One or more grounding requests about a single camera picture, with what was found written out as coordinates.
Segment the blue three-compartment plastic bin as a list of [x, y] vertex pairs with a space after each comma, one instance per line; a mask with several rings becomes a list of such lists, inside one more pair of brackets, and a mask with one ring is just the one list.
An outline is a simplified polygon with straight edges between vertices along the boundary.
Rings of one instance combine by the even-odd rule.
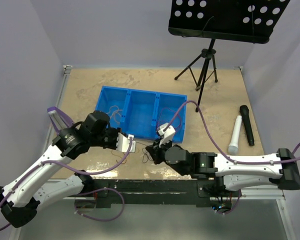
[[95, 109], [110, 116], [110, 125], [138, 139], [155, 140], [157, 128], [170, 122], [187, 96], [103, 86]]

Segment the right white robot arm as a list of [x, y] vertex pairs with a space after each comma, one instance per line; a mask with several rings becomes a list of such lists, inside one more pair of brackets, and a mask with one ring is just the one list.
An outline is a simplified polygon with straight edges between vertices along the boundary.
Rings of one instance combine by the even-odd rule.
[[189, 152], [171, 141], [160, 144], [157, 139], [145, 149], [154, 164], [165, 163], [181, 176], [197, 180], [213, 178], [213, 192], [220, 197], [262, 185], [300, 190], [299, 168], [287, 148], [260, 156], [223, 156], [214, 152]]

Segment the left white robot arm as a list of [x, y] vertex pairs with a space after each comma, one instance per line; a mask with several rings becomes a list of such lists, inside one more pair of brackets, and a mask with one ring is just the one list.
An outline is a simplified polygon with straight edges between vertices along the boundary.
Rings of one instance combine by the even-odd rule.
[[122, 152], [124, 161], [135, 150], [134, 136], [111, 126], [110, 117], [94, 111], [84, 121], [65, 120], [42, 156], [13, 182], [0, 186], [0, 213], [7, 226], [20, 228], [39, 211], [69, 196], [97, 192], [93, 172], [69, 166], [91, 147]]

